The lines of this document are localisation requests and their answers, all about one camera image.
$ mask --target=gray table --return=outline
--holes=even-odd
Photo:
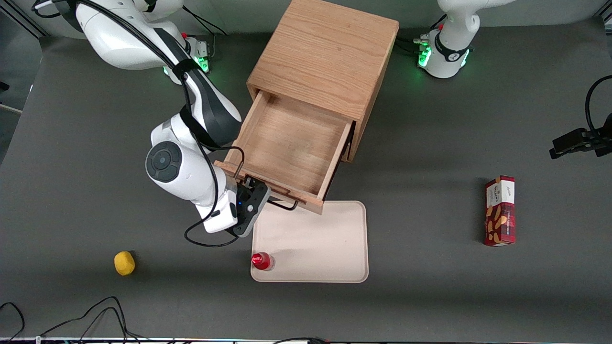
[[[242,114],[267,38],[217,42],[211,78]],[[356,161],[328,197],[367,207],[370,276],[358,285],[257,283],[250,239],[185,241],[195,209],[144,172],[149,132],[180,109],[181,89],[161,69],[115,69],[85,41],[42,45],[0,170],[0,295],[22,307],[24,334],[113,294],[129,327],[156,337],[612,340],[612,157],[548,155],[585,126],[585,93],[612,72],[601,22],[482,29],[451,80],[393,53]],[[598,125],[610,94],[612,83],[595,93]],[[491,248],[483,183],[500,174],[517,179],[518,242]],[[113,269],[121,250],[138,253],[131,277]],[[0,316],[1,335],[17,328]],[[110,317],[94,332],[118,334]]]

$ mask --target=red box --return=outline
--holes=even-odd
[[[514,244],[514,177],[500,176],[487,183],[485,245]]]

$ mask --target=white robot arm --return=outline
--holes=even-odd
[[[516,0],[438,0],[447,15],[442,30],[433,28],[415,43],[422,44],[418,66],[436,78],[450,78],[465,65],[468,46],[480,28],[480,9],[509,4]]]
[[[184,83],[185,97],[189,99],[190,91],[193,103],[151,132],[146,172],[161,188],[191,201],[208,233],[227,230],[235,236],[248,235],[270,189],[254,179],[237,185],[206,156],[235,140],[242,123],[236,107],[196,63],[198,47],[205,43],[185,39],[172,22],[161,20],[180,9],[182,0],[51,2],[107,63],[130,70],[164,66],[173,71],[169,76],[175,83]],[[121,25],[121,19],[136,34]],[[147,39],[153,46],[144,43]]]

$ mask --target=yellow ball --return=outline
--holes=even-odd
[[[131,274],[136,268],[136,263],[134,262],[134,257],[128,251],[121,251],[115,255],[114,258],[115,270],[119,273],[119,275],[127,276]]]

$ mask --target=open drawer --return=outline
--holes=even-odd
[[[313,105],[260,91],[233,144],[245,153],[239,176],[260,179],[272,196],[320,214],[351,124]],[[240,152],[231,150],[215,164],[233,175],[240,161]]]

